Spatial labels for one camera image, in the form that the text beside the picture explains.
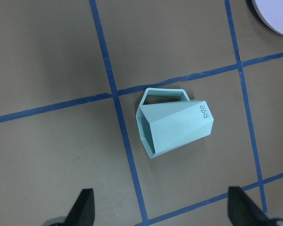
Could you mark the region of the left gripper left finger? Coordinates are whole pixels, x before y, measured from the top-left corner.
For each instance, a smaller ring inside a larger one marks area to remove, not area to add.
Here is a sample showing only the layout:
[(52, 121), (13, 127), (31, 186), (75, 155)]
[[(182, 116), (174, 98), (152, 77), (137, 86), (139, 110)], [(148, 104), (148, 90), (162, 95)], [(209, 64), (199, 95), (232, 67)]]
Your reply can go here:
[(93, 226), (94, 190), (83, 189), (66, 217), (53, 218), (44, 226)]

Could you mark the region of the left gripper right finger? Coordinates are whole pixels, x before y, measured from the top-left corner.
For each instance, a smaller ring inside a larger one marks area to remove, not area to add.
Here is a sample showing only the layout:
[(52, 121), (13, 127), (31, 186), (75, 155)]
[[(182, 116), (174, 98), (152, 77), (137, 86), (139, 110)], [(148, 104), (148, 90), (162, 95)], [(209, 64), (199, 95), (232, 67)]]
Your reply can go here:
[(265, 214), (239, 186), (228, 187), (227, 215), (233, 226), (283, 226), (283, 217)]

